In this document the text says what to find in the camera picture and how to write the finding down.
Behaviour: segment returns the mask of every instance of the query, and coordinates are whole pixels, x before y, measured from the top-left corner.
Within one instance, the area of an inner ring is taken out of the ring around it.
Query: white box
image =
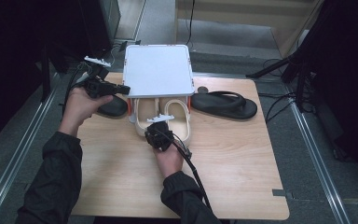
[[[186,45],[131,45],[126,49],[123,84],[128,98],[190,96],[193,72]]]

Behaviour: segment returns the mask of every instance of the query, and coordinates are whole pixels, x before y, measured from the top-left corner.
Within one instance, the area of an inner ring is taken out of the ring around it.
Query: dark sleeve
[[[182,171],[164,180],[161,201],[180,218],[182,223],[221,223],[202,202],[202,193],[196,181]]]
[[[43,163],[25,193],[16,223],[67,223],[81,188],[80,140],[56,132],[43,147]]]

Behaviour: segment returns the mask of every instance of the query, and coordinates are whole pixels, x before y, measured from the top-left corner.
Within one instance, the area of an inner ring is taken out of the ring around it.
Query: black cable
[[[267,115],[266,115],[266,118],[265,118],[265,120],[266,120],[266,123],[268,123],[271,119],[269,119],[269,113],[271,112],[271,110],[272,110],[272,108],[278,103],[278,102],[280,102],[280,100],[282,100],[282,99],[284,99],[284,98],[286,98],[286,97],[294,97],[295,95],[293,95],[293,94],[295,94],[295,92],[289,92],[289,93],[287,93],[287,94],[285,94],[285,95],[282,95],[282,96],[280,96],[279,98],[278,98],[278,100],[276,100],[272,105],[271,105],[271,107],[269,108],[269,110],[268,110],[268,112],[267,112]]]
[[[258,92],[258,96],[260,97],[269,97],[269,98],[280,98],[282,95],[277,93],[264,93],[264,92]]]
[[[292,58],[296,59],[296,57],[295,57],[293,54],[289,55],[289,56],[286,58],[286,59],[287,59],[287,62],[289,62],[291,65],[294,65],[294,66],[302,66],[302,65],[304,64],[304,59],[303,59],[302,62],[300,62],[300,63],[295,63],[295,62],[291,61]]]
[[[185,144],[182,142],[182,140],[175,134],[175,136],[178,138],[178,141],[181,143],[183,149],[181,147],[179,147],[178,145],[176,145],[175,141],[173,141],[169,136],[167,136],[165,133],[161,132],[160,130],[157,129],[153,129],[154,131],[160,133],[162,136],[166,137],[168,140],[170,140],[170,142],[176,147],[176,149],[179,151],[179,153],[182,155],[182,157],[185,159],[185,161],[187,162],[188,166],[190,167],[191,171],[193,172],[193,176],[196,178],[197,184],[200,187],[200,190],[204,196],[204,200],[205,200],[205,204],[206,206],[211,209],[212,211],[212,207],[211,204],[209,203],[209,199],[208,199],[208,195],[206,194],[205,188],[202,185],[202,182],[200,180],[200,176],[199,173],[197,172],[197,168],[194,166],[193,162],[191,162],[190,158],[188,157],[188,155],[185,154],[184,150],[188,151],[188,149],[186,149]]]
[[[294,103],[294,101],[289,102],[289,104],[287,104],[284,108],[280,109],[278,112],[276,112],[273,116],[271,116],[271,118],[266,120],[266,123],[268,123],[270,120],[272,120],[273,118],[277,117],[283,110],[285,110],[289,105],[291,105],[292,103]]]
[[[192,26],[192,23],[193,23],[194,5],[195,4],[196,4],[196,0],[193,0],[193,7],[191,8],[191,16],[190,16],[190,30],[189,30],[188,40],[186,42],[186,45],[188,45],[188,43],[190,42],[190,39],[191,39],[191,26]]]
[[[63,100],[63,105],[62,105],[62,115],[65,112],[65,108],[66,108],[66,101],[68,100],[68,96],[69,96],[69,92],[72,89],[72,83],[74,82],[75,76],[78,73],[78,71],[80,70],[80,68],[78,67],[75,72],[72,74],[71,79],[69,80],[68,83],[68,87],[66,88],[66,94],[65,94],[65,98]]]
[[[266,60],[265,62],[263,62],[263,68],[266,68],[266,63],[271,62],[271,61],[273,61],[273,60],[280,61],[281,59],[268,59],[268,60]],[[280,68],[280,67],[278,68],[278,71],[280,72],[279,75],[273,74],[272,72],[269,72],[269,74],[270,74],[270,75],[273,75],[273,76],[275,76],[275,77],[281,77],[282,74],[283,74],[283,72],[281,71],[281,68]]]

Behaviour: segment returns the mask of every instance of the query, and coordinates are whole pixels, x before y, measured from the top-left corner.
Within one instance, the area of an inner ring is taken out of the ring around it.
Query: cord
[[[66,94],[65,94],[65,98],[63,100],[63,105],[62,105],[62,115],[65,112],[65,108],[66,108],[66,101],[68,100],[68,96],[69,96],[69,92],[72,89],[72,83],[74,82],[75,76],[78,73],[78,71],[80,70],[79,67],[77,67],[77,69],[75,70],[75,72],[72,74],[71,79],[69,80],[68,83],[68,87],[66,88]]]
[[[112,59],[113,59],[112,62],[111,62],[112,66],[116,61],[115,56],[113,55],[113,50],[120,48],[120,46],[121,45],[113,45],[112,49],[110,50],[110,55],[112,56]]]
[[[273,118],[275,118],[279,113],[281,113],[284,109],[286,109],[287,106],[289,106],[292,102],[289,103],[289,105],[285,106],[285,107],[284,107],[283,109],[281,109],[280,111],[278,111],[278,113],[276,113],[274,116],[272,116],[272,118],[269,119],[269,113],[271,112],[272,108],[273,108],[278,102],[280,102],[280,100],[282,100],[282,99],[284,99],[284,98],[286,98],[286,97],[296,97],[296,95],[294,95],[294,94],[295,94],[295,92],[289,92],[289,93],[287,93],[287,94],[285,94],[285,95],[282,95],[282,96],[280,96],[280,97],[278,98],[278,100],[276,100],[276,101],[271,105],[271,107],[269,108],[269,110],[268,110],[268,112],[267,112],[266,118],[265,118],[266,123],[268,123],[270,120],[272,120]]]
[[[257,93],[258,96],[261,97],[269,97],[269,98],[280,98],[282,95],[281,94],[275,94],[275,93],[263,93],[263,92],[258,92]]]
[[[187,18],[187,6],[186,6],[186,0],[183,0],[183,4],[185,6],[185,18]],[[188,24],[187,24],[187,19],[185,19],[185,22],[186,22],[186,28],[188,30],[188,33],[190,34],[190,28],[188,27]],[[193,42],[190,40],[190,44],[191,44],[191,47],[190,49],[193,49],[194,45],[193,45]]]
[[[179,151],[179,153],[182,155],[182,157],[185,159],[185,161],[187,162],[188,166],[190,167],[191,171],[193,172],[193,176],[196,178],[196,181],[197,181],[197,184],[199,185],[200,187],[200,190],[204,196],[204,200],[205,200],[205,204],[206,206],[211,209],[212,211],[212,207],[211,207],[211,204],[209,203],[209,199],[208,199],[208,196],[206,194],[206,191],[205,191],[205,188],[203,187],[202,185],[202,182],[200,180],[200,176],[199,176],[199,173],[197,172],[197,168],[194,166],[193,162],[191,162],[188,154],[186,155],[185,152],[188,151],[188,148],[185,147],[185,144],[182,142],[182,140],[176,135],[174,134],[174,136],[178,139],[178,141],[181,143],[182,147],[179,147],[178,145],[176,145],[175,141],[173,141],[169,136],[167,136],[165,133],[161,132],[160,130],[157,130],[157,129],[153,129],[154,131],[160,133],[162,136],[166,137],[167,139],[170,140],[170,142],[176,146],[176,149]]]
[[[88,68],[88,73],[89,73],[89,74],[92,73],[92,67],[91,67],[91,65],[89,65],[89,64],[86,63],[86,62],[81,62],[81,63],[77,66],[77,69],[78,69],[78,70],[81,70],[81,69],[83,69],[83,66],[87,66],[87,68]]]
[[[196,0],[193,0],[193,6],[191,8],[191,16],[190,16],[190,30],[189,30],[189,34],[188,34],[188,40],[186,42],[186,45],[188,45],[188,42],[190,42],[190,39],[191,39],[191,27],[192,27],[192,24],[193,24],[193,15],[194,15],[194,5],[196,4]]]
[[[304,61],[300,62],[300,63],[295,63],[295,62],[291,61],[292,58],[295,58],[294,54],[291,54],[287,57],[287,62],[289,62],[290,64],[292,64],[294,66],[302,66],[304,64]]]
[[[274,61],[274,60],[280,61],[281,59],[268,59],[268,60],[266,60],[265,62],[263,62],[263,68],[266,68],[266,64],[267,64],[268,62],[271,62],[271,61]],[[278,68],[278,71],[280,72],[279,75],[273,74],[272,72],[269,72],[269,74],[270,74],[270,75],[273,75],[273,76],[275,76],[275,77],[281,77],[282,74],[283,74],[283,72],[281,71],[281,67]]]

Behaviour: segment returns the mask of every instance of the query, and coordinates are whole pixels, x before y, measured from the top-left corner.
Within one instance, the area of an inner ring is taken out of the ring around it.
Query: metal frame
[[[287,93],[293,92],[293,90],[287,85],[285,85],[285,90]],[[315,167],[316,173],[319,176],[319,180],[321,181],[327,201],[330,203],[331,210],[333,212],[334,217],[336,218],[337,223],[350,224],[351,221],[345,210],[341,197],[338,194],[336,185],[330,173],[328,172],[327,167],[324,164],[322,155],[319,152],[319,148],[316,145],[315,140],[313,139],[310,127],[308,126],[304,115],[300,113],[296,104],[291,104],[291,107],[293,114],[295,115],[298,128],[301,131],[307,149],[310,153],[310,158],[312,159],[313,166]]]
[[[37,134],[37,131],[39,130],[39,127],[44,120],[48,109],[50,108],[59,82],[60,76],[58,73],[56,73],[52,80],[53,88],[51,89],[50,95],[45,102],[40,103],[30,125],[28,126],[24,136],[17,146],[17,149],[14,152],[10,162],[8,163],[6,170],[0,178],[0,207],[6,198],[14,179],[16,178],[17,172],[21,168],[21,165],[28,153],[28,149],[33,143],[34,137]]]
[[[141,13],[139,14],[139,18],[138,18],[138,21],[136,23],[135,33],[133,34],[132,38],[129,38],[129,39],[116,38],[115,41],[117,41],[118,43],[123,43],[123,42],[126,42],[126,41],[130,42],[130,43],[135,43],[137,41],[138,34],[139,34],[139,27],[141,26],[141,22],[142,22],[142,20],[144,18],[144,14],[145,14],[146,4],[147,4],[147,0],[144,0],[144,3],[142,5],[142,9],[141,9]]]

